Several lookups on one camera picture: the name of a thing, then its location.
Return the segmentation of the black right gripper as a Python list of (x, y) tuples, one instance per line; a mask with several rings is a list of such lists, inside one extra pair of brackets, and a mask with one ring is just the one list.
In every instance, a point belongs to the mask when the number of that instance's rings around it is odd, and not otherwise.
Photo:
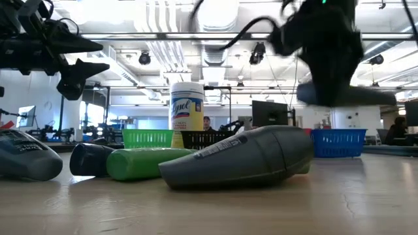
[(354, 9), (300, 9), (279, 25), (270, 19), (269, 43), (278, 55), (297, 50), (312, 73), (313, 104), (349, 106), (352, 76), (364, 55)]

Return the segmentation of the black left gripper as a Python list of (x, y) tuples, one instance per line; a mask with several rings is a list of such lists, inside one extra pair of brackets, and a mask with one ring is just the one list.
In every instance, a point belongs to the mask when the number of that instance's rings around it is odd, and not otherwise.
[[(103, 45), (71, 33), (62, 21), (46, 21), (46, 43), (59, 54), (96, 52)], [(20, 71), (30, 75), (31, 71), (44, 71), (48, 76), (61, 73), (57, 90), (69, 101), (78, 100), (85, 88), (86, 80), (110, 68), (106, 63), (91, 63), (77, 59), (74, 65), (65, 65), (65, 57), (52, 54), (40, 40), (25, 34), (17, 37), (1, 37), (1, 69)]]

